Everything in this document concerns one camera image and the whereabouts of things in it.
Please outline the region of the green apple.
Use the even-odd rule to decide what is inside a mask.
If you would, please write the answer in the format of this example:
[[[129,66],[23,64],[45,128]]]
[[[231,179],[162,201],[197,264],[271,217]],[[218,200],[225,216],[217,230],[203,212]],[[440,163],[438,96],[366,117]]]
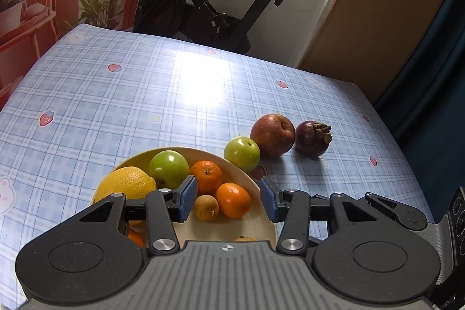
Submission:
[[[163,150],[157,153],[149,162],[147,173],[156,183],[158,189],[175,190],[189,175],[187,160],[174,150]]]
[[[260,149],[255,141],[239,136],[231,139],[223,152],[224,158],[246,173],[255,169],[260,161]]]

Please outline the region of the small brown longan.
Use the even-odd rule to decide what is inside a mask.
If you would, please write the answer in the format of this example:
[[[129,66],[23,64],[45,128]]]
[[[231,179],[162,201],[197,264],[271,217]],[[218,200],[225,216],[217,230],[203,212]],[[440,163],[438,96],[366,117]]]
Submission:
[[[204,194],[196,199],[193,211],[199,221],[213,222],[217,219],[219,204],[213,196]]]

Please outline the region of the small mandarin orange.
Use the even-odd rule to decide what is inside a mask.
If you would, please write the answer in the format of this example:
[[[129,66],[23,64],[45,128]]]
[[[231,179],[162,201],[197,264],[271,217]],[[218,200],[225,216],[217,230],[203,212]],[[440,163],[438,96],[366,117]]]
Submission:
[[[251,208],[248,191],[234,182],[221,184],[215,192],[215,198],[220,212],[230,219],[244,217]]]
[[[196,177],[198,195],[212,194],[222,184],[222,171],[211,160],[200,160],[190,167],[191,175]]]
[[[131,239],[136,245],[138,245],[138,247],[144,247],[145,246],[144,240],[142,239],[142,237],[140,236],[140,234],[138,232],[133,230],[133,228],[128,228],[127,237],[129,239]]]

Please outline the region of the red apple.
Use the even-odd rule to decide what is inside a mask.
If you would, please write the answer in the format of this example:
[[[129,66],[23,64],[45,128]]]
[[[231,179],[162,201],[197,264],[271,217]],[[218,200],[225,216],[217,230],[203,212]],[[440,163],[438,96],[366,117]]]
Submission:
[[[275,159],[293,147],[296,131],[287,117],[271,113],[254,123],[250,138],[258,145],[263,158]]]

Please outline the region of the beige round plate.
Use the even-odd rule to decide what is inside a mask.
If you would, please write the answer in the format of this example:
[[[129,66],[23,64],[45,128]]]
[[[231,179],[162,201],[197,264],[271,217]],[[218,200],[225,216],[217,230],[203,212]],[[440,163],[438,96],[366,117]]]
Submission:
[[[152,149],[122,162],[97,187],[97,202],[113,192],[128,199],[142,198],[150,189],[169,192],[188,174],[198,182],[194,207],[174,230],[186,241],[277,241],[252,178],[219,156],[199,149]]]

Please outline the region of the dark purple mangosteen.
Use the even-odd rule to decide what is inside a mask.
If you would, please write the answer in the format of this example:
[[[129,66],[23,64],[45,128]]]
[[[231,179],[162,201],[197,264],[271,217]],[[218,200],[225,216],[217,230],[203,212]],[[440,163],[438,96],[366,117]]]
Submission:
[[[331,141],[331,127],[324,123],[308,120],[296,128],[295,147],[299,153],[307,157],[320,157],[326,152]]]

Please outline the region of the blue plaid tablecloth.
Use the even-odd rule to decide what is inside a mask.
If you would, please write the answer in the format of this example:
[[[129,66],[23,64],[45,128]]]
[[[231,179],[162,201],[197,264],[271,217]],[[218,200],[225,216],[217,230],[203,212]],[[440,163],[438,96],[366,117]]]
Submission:
[[[23,245],[86,208],[122,161],[162,147],[222,155],[256,120],[281,114],[330,125],[318,160],[265,160],[282,187],[429,206],[395,139],[353,83],[174,39],[81,25],[34,64],[1,111],[1,303],[24,295]]]

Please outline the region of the dark teal curtain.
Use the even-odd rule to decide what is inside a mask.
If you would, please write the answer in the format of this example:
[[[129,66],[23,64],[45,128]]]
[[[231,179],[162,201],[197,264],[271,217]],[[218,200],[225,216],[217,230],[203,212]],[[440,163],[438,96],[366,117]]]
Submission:
[[[440,220],[464,185],[464,0],[442,1],[374,108]]]

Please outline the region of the wooden door panel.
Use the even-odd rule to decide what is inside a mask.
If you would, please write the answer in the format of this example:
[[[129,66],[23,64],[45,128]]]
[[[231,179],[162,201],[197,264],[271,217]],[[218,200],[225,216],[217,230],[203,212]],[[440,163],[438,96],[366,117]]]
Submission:
[[[392,82],[443,0],[335,0],[299,67],[355,83],[375,101]]]

